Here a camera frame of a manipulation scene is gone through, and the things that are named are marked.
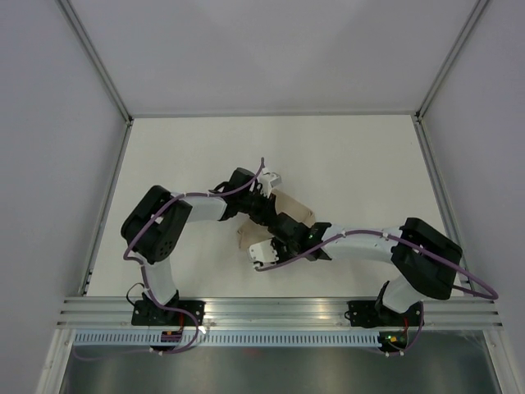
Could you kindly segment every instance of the metal frame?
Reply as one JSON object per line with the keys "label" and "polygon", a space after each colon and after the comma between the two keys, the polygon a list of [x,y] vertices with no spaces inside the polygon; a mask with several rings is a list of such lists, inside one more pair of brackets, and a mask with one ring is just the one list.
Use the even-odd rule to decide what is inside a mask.
{"label": "metal frame", "polygon": [[[465,44],[471,37],[476,25],[484,14],[491,0],[478,0],[468,19],[461,29],[453,47],[450,49],[441,68],[432,81],[419,109],[412,115],[414,127],[422,150],[422,156],[427,165],[432,187],[443,218],[447,234],[456,242],[460,242],[460,234],[454,219],[450,201],[447,197],[442,177],[439,173],[431,141],[424,125],[423,117],[431,106],[437,92],[456,62]],[[94,70],[101,78],[112,101],[126,122],[126,132],[123,136],[121,151],[115,164],[115,171],[107,188],[104,205],[99,215],[98,227],[91,240],[91,252],[88,257],[85,279],[80,288],[80,294],[85,294],[89,284],[89,275],[98,253],[103,227],[107,219],[111,199],[116,188],[116,181],[121,169],[122,160],[130,136],[133,117],[128,112],[112,78],[97,54],[89,35],[70,0],[56,0],[64,17],[70,24],[75,36],[80,41]],[[393,112],[326,112],[316,115],[358,115],[386,114]],[[207,116],[269,116],[269,115],[308,115],[310,113],[230,113],[207,114]],[[186,114],[185,117],[201,117],[204,114]],[[204,326],[214,332],[357,332],[350,328],[344,319],[349,299],[203,299],[207,302]],[[476,330],[485,333],[487,346],[492,363],[503,393],[524,392],[517,376],[519,372],[509,355],[509,344],[503,331],[497,309],[493,302],[472,297],[453,297],[449,301],[425,301],[425,331]],[[119,332],[137,332],[140,328],[130,325],[132,308],[123,297],[71,297],[64,301],[57,330],[51,349],[43,368],[37,393],[59,392],[62,377],[70,355],[71,345],[77,329],[118,330]]]}

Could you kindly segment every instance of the black cable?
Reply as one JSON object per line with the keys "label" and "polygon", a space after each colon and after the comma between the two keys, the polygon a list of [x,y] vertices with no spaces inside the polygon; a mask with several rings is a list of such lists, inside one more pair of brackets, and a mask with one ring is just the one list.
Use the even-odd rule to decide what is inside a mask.
{"label": "black cable", "polygon": [[133,301],[130,300],[130,291],[132,291],[133,288],[134,288],[135,286],[137,286],[137,285],[141,285],[142,288],[144,289],[144,284],[143,284],[143,283],[141,283],[141,282],[136,282],[132,287],[130,287],[130,289],[129,289],[128,292],[126,293],[126,299],[128,300],[128,302],[129,302],[130,304],[133,305],[133,307],[135,307],[135,303],[134,303]]}

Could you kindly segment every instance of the black mounting base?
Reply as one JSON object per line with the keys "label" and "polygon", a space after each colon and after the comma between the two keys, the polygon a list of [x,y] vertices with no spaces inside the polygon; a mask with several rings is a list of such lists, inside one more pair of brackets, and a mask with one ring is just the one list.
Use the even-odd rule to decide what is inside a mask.
{"label": "black mounting base", "polygon": [[[173,303],[168,303],[166,306],[190,312],[195,318],[197,318],[199,325],[201,325],[204,319],[204,306],[206,303],[199,300],[178,300],[178,293],[176,297],[177,300],[174,300]],[[135,302],[131,325],[139,327],[180,326],[181,315],[185,327],[195,327],[193,320],[186,314],[159,309],[148,297],[145,296],[142,300],[137,300]]]}
{"label": "black mounting base", "polygon": [[406,318],[410,327],[418,327],[421,316],[421,305],[412,305],[404,314],[390,314],[388,320],[381,318],[376,310],[375,300],[359,300],[348,302],[348,312],[345,317],[352,327],[404,327]]}

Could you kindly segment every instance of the white table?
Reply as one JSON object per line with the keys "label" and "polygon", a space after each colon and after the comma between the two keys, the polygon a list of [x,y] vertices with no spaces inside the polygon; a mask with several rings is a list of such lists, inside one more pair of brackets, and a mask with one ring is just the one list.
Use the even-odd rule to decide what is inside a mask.
{"label": "white table", "polygon": [[[409,116],[138,119],[89,296],[123,296],[140,282],[137,264],[122,260],[120,229],[151,186],[204,191],[237,167],[255,172],[261,156],[281,174],[281,189],[309,206],[318,221],[393,227],[418,217],[444,231]],[[392,265],[356,260],[301,260],[257,273],[237,246],[235,232],[244,220],[238,215],[185,227],[171,254],[182,296],[376,296],[398,275]]]}

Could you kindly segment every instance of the brown cardboard piece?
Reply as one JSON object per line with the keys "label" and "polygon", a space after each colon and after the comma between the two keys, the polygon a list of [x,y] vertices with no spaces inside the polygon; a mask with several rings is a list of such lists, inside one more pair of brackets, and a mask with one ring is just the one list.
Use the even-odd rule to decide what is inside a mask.
{"label": "brown cardboard piece", "polygon": [[[312,210],[299,201],[291,198],[289,195],[279,190],[272,192],[276,196],[276,212],[277,214],[284,212],[297,222],[304,223],[311,227],[315,223],[315,214]],[[239,240],[239,249],[247,250],[250,245],[257,244],[272,238],[266,227],[255,224],[248,219],[237,230],[237,238]]]}

